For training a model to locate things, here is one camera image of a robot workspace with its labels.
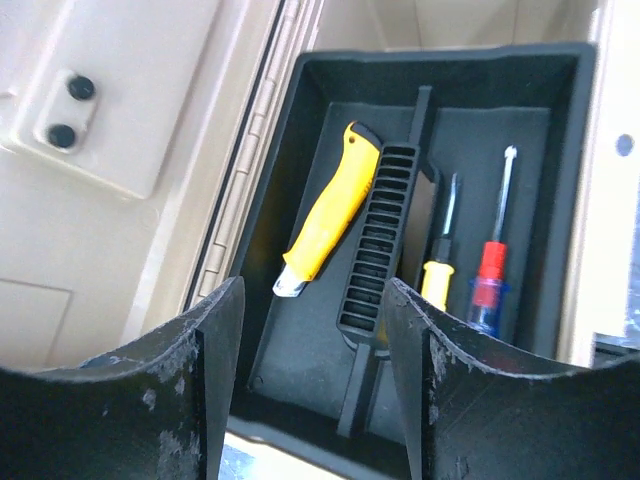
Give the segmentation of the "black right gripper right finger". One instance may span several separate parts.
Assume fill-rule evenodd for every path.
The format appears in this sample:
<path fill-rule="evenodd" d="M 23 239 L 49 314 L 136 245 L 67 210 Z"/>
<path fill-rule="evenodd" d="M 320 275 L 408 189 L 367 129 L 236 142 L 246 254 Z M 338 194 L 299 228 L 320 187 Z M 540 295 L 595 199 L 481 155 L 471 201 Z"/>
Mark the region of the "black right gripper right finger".
<path fill-rule="evenodd" d="M 438 310 L 398 279 L 382 313 L 415 479 L 635 479 L 639 358 L 580 368 Z"/>

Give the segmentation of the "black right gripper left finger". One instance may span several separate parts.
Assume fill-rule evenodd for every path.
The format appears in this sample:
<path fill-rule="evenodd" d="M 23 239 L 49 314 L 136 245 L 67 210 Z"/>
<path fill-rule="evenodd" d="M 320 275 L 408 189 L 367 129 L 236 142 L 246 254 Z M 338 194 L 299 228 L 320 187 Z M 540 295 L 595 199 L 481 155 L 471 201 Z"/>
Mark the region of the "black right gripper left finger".
<path fill-rule="evenodd" d="M 245 284 L 75 368 L 1 372 L 5 479 L 214 479 Z"/>

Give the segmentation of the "blue red handle screwdriver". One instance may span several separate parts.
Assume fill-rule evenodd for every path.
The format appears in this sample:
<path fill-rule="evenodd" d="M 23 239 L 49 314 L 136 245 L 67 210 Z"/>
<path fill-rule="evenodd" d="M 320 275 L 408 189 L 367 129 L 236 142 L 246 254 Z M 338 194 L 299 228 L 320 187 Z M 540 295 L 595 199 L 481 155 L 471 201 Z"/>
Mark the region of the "blue red handle screwdriver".
<path fill-rule="evenodd" d="M 507 290 L 504 283 L 504 270 L 508 248 L 502 241 L 502 231 L 517 155 L 518 150 L 514 145 L 509 145 L 504 150 L 504 169 L 497 198 L 494 226 L 490 240 L 484 244 L 476 277 L 471 282 L 471 300 L 466 318 L 472 328 L 494 338 L 499 336 L 502 299 Z"/>

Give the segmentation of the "yellow handle screwdriver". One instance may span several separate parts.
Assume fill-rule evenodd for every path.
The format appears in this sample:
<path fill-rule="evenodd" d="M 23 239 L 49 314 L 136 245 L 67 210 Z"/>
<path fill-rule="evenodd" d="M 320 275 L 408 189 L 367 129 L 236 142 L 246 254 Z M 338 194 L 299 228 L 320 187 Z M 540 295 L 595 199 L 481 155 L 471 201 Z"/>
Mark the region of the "yellow handle screwdriver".
<path fill-rule="evenodd" d="M 451 177 L 446 211 L 439 236 L 434 240 L 429 260 L 423 265 L 422 297 L 441 311 L 447 309 L 451 277 L 455 272 L 451 264 L 451 230 L 459 189 L 458 173 Z"/>

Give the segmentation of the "black tool tray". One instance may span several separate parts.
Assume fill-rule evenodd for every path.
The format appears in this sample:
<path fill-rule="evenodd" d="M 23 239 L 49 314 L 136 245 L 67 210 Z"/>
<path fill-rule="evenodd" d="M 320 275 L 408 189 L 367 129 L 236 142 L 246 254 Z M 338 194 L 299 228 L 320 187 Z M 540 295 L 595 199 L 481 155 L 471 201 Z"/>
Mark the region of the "black tool tray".
<path fill-rule="evenodd" d="M 515 147 L 506 213 L 502 339 L 556 350 L 595 50 L 586 43 L 488 50 L 315 52 L 296 62 L 232 270 L 246 307 L 233 424 L 359 478 L 409 473 L 391 364 L 374 355 L 367 413 L 338 431 L 356 345 L 375 326 L 383 258 L 415 286 L 459 182 L 447 309 L 463 317 L 494 222 L 503 152 Z M 295 298 L 272 291 L 282 255 L 335 173 L 342 135 L 360 121 L 391 159 L 316 279 Z"/>

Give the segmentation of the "tan plastic tool box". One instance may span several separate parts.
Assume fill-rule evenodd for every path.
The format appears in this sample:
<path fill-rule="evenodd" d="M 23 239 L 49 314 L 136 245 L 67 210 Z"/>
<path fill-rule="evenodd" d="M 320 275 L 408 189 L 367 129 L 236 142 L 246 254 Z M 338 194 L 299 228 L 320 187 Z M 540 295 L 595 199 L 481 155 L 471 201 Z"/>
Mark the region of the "tan plastic tool box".
<path fill-rule="evenodd" d="M 597 330 L 624 331 L 638 94 L 614 67 L 638 55 L 638 28 L 635 1 L 3 2 L 1 372 L 78 367 L 227 279 L 244 281 L 233 262 L 302 55 L 559 43 L 596 55 L 556 350 L 518 347 L 500 325 L 495 339 L 580 368 L 638 356 L 591 360 Z M 374 355 L 391 364 L 386 283 L 422 297 L 423 265 L 412 286 L 390 255 L 383 262 L 375 326 L 357 342 L 355 396 L 339 418 L 344 436 L 367 413 Z M 237 374 L 238 361 L 224 442 L 285 458 L 258 478 L 415 479 L 410 467 L 402 478 L 349 476 L 278 446 L 266 426 L 242 433 L 231 416 Z"/>

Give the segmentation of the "yellow black utility knife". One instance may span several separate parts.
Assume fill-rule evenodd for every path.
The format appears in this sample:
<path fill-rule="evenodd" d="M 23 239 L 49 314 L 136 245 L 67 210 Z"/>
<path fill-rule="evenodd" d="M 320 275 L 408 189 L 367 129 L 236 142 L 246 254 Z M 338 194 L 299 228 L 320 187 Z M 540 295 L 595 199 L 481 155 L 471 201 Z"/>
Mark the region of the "yellow black utility knife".
<path fill-rule="evenodd" d="M 283 254 L 284 268 L 272 287 L 276 296 L 295 298 L 315 279 L 369 194 L 381 148 L 368 126 L 359 121 L 347 125 L 337 170 Z"/>

